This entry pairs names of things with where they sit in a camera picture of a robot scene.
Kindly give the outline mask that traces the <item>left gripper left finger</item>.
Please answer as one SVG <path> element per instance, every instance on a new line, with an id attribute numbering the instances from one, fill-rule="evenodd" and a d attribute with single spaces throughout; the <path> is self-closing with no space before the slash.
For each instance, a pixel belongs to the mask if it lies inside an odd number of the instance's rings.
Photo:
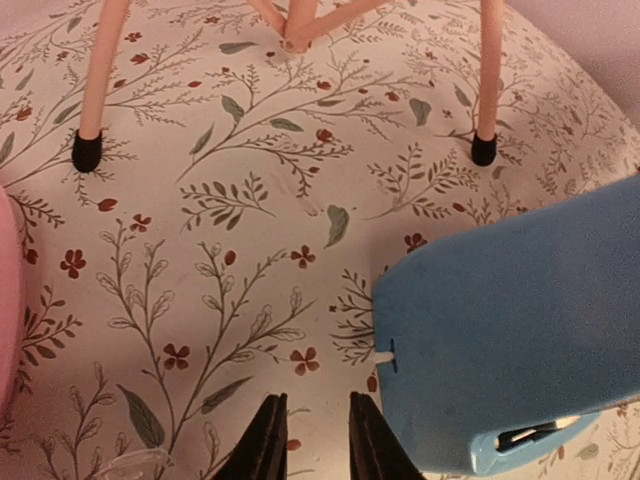
<path id="1" fill-rule="evenodd" d="M 287 395 L 268 395 L 214 480 L 283 480 L 287 474 Z"/>

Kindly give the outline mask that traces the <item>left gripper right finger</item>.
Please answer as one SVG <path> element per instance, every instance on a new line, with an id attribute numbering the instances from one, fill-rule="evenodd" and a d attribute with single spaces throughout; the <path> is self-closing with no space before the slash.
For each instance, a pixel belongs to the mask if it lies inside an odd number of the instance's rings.
<path id="1" fill-rule="evenodd" d="M 351 479 L 423 479 L 373 399 L 358 392 L 350 394 L 349 455 Z"/>

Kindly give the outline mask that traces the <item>clear metronome front cover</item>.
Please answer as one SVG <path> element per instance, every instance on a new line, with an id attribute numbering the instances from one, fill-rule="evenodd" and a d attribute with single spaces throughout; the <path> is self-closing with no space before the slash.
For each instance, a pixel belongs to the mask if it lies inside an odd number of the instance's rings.
<path id="1" fill-rule="evenodd" d="M 102 467 L 95 475 L 101 480 L 148 480 L 174 465 L 172 458 L 161 448 L 125 453 Z"/>

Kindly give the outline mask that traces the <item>blue melodica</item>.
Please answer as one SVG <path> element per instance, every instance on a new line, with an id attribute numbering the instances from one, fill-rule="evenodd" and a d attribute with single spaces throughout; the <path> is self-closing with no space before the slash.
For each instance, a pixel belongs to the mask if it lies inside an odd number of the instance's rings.
<path id="1" fill-rule="evenodd" d="M 639 392 L 639 179 L 439 239 L 373 292 L 387 423 L 421 470 L 491 476 Z"/>

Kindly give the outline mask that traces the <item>pink music stand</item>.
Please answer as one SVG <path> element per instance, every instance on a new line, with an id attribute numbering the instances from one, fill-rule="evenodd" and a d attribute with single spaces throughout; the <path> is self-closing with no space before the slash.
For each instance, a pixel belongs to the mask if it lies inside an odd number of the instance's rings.
<path id="1" fill-rule="evenodd" d="M 350 1 L 318 17 L 317 1 L 290 1 L 288 13 L 281 13 L 271 1 L 252 1 L 250 5 L 278 33 L 287 48 L 303 52 L 314 40 L 382 6 L 382 0 Z M 102 116 L 116 48 L 130 2 L 108 0 L 102 4 L 97 34 L 91 51 L 87 85 L 80 124 L 72 145 L 71 160 L 80 173 L 94 171 L 102 156 Z M 471 146 L 471 160 L 486 167 L 497 155 L 497 108 L 502 56 L 502 17 L 500 0 L 480 2 L 481 55 L 479 111 Z"/>

